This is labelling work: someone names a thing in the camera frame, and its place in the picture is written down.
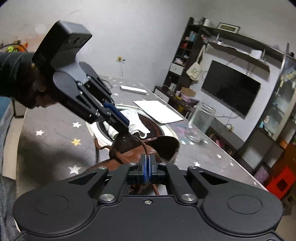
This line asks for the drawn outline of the left hand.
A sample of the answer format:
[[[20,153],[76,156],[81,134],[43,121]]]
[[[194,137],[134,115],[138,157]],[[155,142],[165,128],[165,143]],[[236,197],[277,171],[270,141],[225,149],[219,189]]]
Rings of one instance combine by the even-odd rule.
[[[32,83],[32,90],[36,94],[36,105],[35,107],[47,108],[51,105],[57,104],[58,102],[55,99],[45,93],[46,92],[46,80],[41,75],[41,72],[38,70],[37,66],[32,63],[31,73],[33,75],[34,81]]]

